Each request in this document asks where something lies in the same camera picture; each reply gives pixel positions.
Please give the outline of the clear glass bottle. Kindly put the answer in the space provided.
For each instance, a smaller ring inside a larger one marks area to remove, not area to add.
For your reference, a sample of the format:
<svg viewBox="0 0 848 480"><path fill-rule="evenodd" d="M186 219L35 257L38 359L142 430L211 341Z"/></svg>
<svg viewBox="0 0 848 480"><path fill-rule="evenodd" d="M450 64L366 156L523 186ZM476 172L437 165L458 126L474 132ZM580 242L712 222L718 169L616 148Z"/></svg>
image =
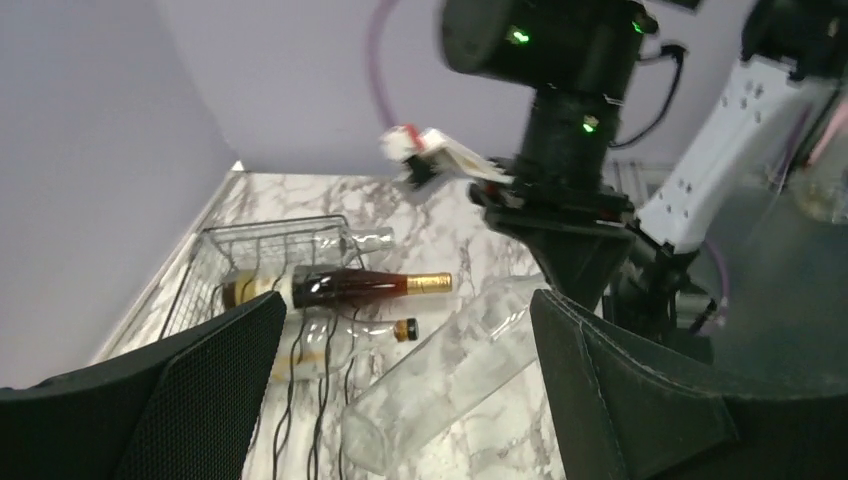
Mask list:
<svg viewBox="0 0 848 480"><path fill-rule="evenodd" d="M335 226L316 231L309 242L307 259L314 264L346 266L361 255L395 246L391 227L351 229Z"/></svg>
<svg viewBox="0 0 848 480"><path fill-rule="evenodd" d="M347 405L346 457L385 475L537 358L529 305L543 275L498 280Z"/></svg>

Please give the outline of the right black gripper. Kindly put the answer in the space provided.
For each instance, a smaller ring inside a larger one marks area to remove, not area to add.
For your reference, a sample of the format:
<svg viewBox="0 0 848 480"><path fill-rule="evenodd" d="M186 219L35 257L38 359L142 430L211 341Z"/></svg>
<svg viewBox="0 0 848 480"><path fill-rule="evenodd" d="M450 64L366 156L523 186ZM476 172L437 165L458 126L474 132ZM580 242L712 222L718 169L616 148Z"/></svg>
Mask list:
<svg viewBox="0 0 848 480"><path fill-rule="evenodd" d="M590 311L633 248L634 204L605 184L579 190L476 180L468 197L491 230L528 247L553 288Z"/></svg>

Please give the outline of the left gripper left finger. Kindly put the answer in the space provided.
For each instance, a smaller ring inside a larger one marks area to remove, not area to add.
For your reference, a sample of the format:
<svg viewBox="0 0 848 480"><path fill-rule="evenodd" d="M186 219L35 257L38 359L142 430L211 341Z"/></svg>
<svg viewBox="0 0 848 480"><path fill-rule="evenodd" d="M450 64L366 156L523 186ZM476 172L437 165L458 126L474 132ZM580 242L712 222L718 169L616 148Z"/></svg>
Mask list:
<svg viewBox="0 0 848 480"><path fill-rule="evenodd" d="M266 293L102 363L1 392L5 479L237 479L286 318Z"/></svg>

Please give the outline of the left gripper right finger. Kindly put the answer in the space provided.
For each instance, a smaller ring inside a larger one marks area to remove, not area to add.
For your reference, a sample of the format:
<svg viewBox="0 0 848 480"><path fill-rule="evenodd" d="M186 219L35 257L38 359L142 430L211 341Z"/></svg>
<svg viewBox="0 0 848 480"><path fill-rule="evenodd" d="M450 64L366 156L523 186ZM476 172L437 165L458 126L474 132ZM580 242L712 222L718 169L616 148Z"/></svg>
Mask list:
<svg viewBox="0 0 848 480"><path fill-rule="evenodd" d="M555 291L530 304L570 479L843 479L847 392L747 379Z"/></svg>

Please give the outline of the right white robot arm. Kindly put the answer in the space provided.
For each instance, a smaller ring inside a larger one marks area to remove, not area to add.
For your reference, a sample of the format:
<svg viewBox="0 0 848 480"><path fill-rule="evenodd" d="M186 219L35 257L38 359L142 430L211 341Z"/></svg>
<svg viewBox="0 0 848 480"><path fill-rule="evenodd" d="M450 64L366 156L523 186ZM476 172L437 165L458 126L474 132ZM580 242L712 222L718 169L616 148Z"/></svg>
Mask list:
<svg viewBox="0 0 848 480"><path fill-rule="evenodd" d="M843 1L758 1L727 82L668 181L643 206L605 187L612 150L667 118L687 55L649 55L657 19L639 1L447 1L451 70L528 87L520 150L471 194L489 225L527 245L547 280L594 304L634 244L648 257L625 283L628 305L660 303L682 280L752 152L783 128L801 133L847 65Z"/></svg>

